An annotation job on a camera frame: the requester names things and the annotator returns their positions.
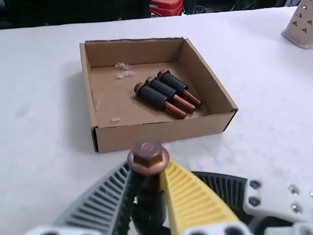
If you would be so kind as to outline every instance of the white tabletop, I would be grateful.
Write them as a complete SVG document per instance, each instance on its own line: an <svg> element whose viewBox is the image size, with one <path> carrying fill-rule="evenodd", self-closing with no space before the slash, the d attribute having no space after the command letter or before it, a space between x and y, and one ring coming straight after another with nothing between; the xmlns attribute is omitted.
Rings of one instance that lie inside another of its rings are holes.
<svg viewBox="0 0 313 235"><path fill-rule="evenodd" d="M55 218L128 151L96 154L79 43L188 37L239 107L223 134L166 143L187 169L311 184L313 50L295 8L0 30L0 233Z"/></svg>

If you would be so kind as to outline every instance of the cable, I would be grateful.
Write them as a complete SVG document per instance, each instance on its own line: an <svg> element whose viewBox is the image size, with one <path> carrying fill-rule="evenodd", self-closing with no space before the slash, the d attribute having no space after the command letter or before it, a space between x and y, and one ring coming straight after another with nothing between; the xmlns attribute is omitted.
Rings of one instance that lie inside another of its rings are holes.
<svg viewBox="0 0 313 235"><path fill-rule="evenodd" d="M239 1L240 1L240 0L237 0L237 1L235 2L235 4L233 5L233 7L231 8L230 11L233 11L233 10L235 9L235 7L236 7L236 5L237 5L237 3L238 3Z"/></svg>
<svg viewBox="0 0 313 235"><path fill-rule="evenodd" d="M255 3L255 1L253 1L252 3L250 3L248 6L245 6L245 7L244 7L243 9L241 9L241 10L245 10L245 9L251 7L254 3Z"/></svg>

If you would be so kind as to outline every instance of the plastic debris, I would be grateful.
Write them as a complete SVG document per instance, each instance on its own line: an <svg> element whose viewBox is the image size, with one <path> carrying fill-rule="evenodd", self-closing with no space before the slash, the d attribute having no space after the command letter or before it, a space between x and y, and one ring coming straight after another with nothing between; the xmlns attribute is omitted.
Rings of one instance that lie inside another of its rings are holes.
<svg viewBox="0 0 313 235"><path fill-rule="evenodd" d="M116 69L123 69L123 70L129 70L129 65L125 63L117 63L114 65L114 68Z"/></svg>
<svg viewBox="0 0 313 235"><path fill-rule="evenodd" d="M113 117L113 118L111 118L111 122L113 122L113 123L115 123L115 122L118 122L118 121L120 121L121 119L119 118L119 117Z"/></svg>
<svg viewBox="0 0 313 235"><path fill-rule="evenodd" d="M135 74L134 71L124 71L117 75L117 79L121 79L123 77L133 76Z"/></svg>

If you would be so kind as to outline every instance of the open cardboard box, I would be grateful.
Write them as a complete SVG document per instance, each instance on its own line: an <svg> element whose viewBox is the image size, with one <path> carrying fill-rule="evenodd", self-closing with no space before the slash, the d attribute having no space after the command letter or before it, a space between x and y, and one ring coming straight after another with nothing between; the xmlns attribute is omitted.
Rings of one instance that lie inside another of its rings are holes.
<svg viewBox="0 0 313 235"><path fill-rule="evenodd" d="M131 148L140 138L176 141L223 132L238 111L188 39L87 41L80 44L82 68L96 152ZM114 65L130 65L133 76L118 79ZM134 86L159 70L189 86L203 105L183 120L139 101Z"/></svg>

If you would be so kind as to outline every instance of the ribbed gripper pad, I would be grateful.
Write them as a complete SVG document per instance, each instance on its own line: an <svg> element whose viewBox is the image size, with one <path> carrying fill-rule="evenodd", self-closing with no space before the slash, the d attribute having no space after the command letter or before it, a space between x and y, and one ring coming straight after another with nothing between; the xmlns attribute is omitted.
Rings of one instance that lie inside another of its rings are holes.
<svg viewBox="0 0 313 235"><path fill-rule="evenodd" d="M91 186L55 225L96 229L104 235L127 234L137 190L133 172L124 163Z"/></svg>
<svg viewBox="0 0 313 235"><path fill-rule="evenodd" d="M160 174L165 191L171 234L182 235L190 227L239 221L225 202L204 182L170 161Z"/></svg>

